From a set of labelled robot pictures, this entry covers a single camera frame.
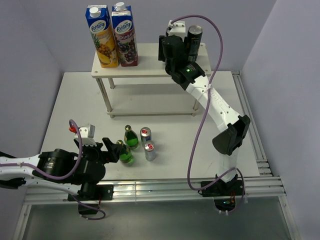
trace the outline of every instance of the juice carton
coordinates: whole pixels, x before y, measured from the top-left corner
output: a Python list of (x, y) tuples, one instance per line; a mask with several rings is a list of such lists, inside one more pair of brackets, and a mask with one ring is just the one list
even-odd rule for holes
[(111, 18), (121, 66), (137, 66), (137, 41), (131, 6), (125, 6), (123, 2), (118, 2), (112, 7)]
[(88, 5), (85, 17), (101, 67), (118, 67), (119, 60), (107, 5)]

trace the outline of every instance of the glass bottle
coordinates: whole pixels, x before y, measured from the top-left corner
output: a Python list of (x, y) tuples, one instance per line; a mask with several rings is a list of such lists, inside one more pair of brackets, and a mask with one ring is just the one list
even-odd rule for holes
[(123, 162), (124, 164), (129, 163), (132, 160), (132, 153), (131, 150), (128, 146), (124, 144), (122, 140), (116, 141), (116, 144), (121, 144), (122, 148), (120, 151), (120, 161)]
[(124, 142), (129, 146), (129, 148), (136, 149), (139, 145), (137, 134), (134, 131), (132, 131), (130, 125), (126, 125), (124, 129)]

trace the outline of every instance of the yellow juice carton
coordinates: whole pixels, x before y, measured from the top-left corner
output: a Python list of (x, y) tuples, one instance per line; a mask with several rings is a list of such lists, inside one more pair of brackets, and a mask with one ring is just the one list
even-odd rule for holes
[(107, 5), (88, 5), (85, 17), (101, 67), (118, 67), (119, 59)]

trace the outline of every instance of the white wall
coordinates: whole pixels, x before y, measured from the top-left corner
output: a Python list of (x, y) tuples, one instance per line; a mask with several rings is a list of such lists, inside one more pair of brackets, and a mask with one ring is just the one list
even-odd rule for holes
[[(61, 72), (18, 0), (0, 1), (0, 151), (39, 153)], [(1, 239), (14, 234), (25, 189), (0, 188)]]
[(242, 80), (299, 231), (319, 239), (320, 1), (277, 0)]
[[(117, 0), (20, 0), (34, 26), (65, 72), (91, 71), (94, 44), (85, 18), (88, 4), (117, 3)], [(221, 29), (224, 54), (221, 70), (241, 70), (276, 0), (126, 0), (132, 5), (138, 43), (157, 43), (168, 21), (187, 14), (202, 14)], [(211, 65), (219, 57), (219, 39), (204, 20), (187, 25), (204, 28)]]

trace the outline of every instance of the soda can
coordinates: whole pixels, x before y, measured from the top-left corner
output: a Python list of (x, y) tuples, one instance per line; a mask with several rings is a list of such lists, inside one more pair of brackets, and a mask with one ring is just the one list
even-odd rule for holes
[(151, 140), (151, 130), (148, 127), (143, 127), (140, 130), (141, 144), (144, 146), (146, 141)]
[(186, 49), (188, 53), (188, 60), (190, 62), (195, 62), (197, 60), (202, 33), (202, 27), (200, 27), (199, 25), (192, 25), (188, 29), (188, 33), (186, 36)]
[(145, 159), (149, 162), (153, 161), (156, 158), (155, 143), (153, 141), (146, 141), (143, 145)]

